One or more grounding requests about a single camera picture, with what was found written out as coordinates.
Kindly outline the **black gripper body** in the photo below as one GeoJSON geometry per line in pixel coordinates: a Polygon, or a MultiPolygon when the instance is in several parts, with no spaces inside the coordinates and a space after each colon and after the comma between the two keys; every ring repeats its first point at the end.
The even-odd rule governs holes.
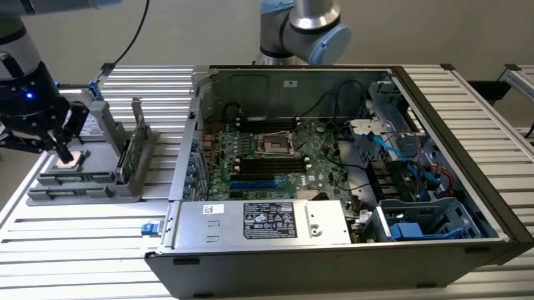
{"type": "Polygon", "coordinates": [[[49,151],[45,133],[62,129],[68,109],[42,62],[26,75],[1,81],[1,147],[29,153],[49,151]]]}

